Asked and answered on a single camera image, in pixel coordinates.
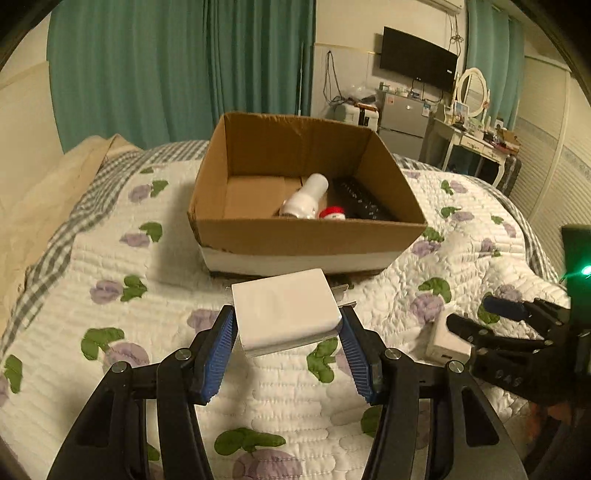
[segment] quilted bedspread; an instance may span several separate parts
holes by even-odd
[[[32,480],[46,478],[110,365],[161,361],[189,345],[230,300],[232,281],[208,275],[186,216],[204,149],[204,142],[185,142],[128,154],[116,177],[99,173],[115,193],[89,192],[31,272],[18,321],[2,340],[0,436]],[[186,161],[163,163],[175,155]],[[364,326],[421,360],[433,319],[453,302],[498,333],[534,338],[523,323],[479,308],[491,293],[567,304],[560,287],[532,272],[519,224],[465,177],[403,172],[429,228],[379,275],[347,277],[346,299],[357,302]],[[483,389],[523,451],[525,401]],[[336,338],[254,359],[237,343],[219,394],[196,407],[215,477],[245,480],[359,479],[375,408],[356,393]],[[152,474],[162,478],[151,401],[148,443]],[[425,446],[421,426],[418,459]]]

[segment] silver refrigerator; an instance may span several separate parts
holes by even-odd
[[[418,160],[429,120],[429,105],[386,93],[378,135],[388,150]]]

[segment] white charger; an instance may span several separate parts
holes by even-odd
[[[447,316],[456,312],[455,302],[446,307],[434,321],[431,338],[427,344],[426,356],[429,360],[445,364],[450,360],[458,360],[465,364],[470,359],[472,346],[469,342],[454,335],[447,328]]]
[[[238,334],[248,356],[338,335],[341,314],[320,268],[232,285]]]

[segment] picture frame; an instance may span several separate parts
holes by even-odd
[[[457,100],[453,102],[452,106],[452,115],[453,120],[452,123],[454,125],[462,125],[463,127],[466,126],[466,121],[468,119],[469,108],[465,103],[458,102]]]

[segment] television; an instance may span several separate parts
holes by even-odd
[[[422,38],[384,27],[379,67],[452,92],[457,55]]]

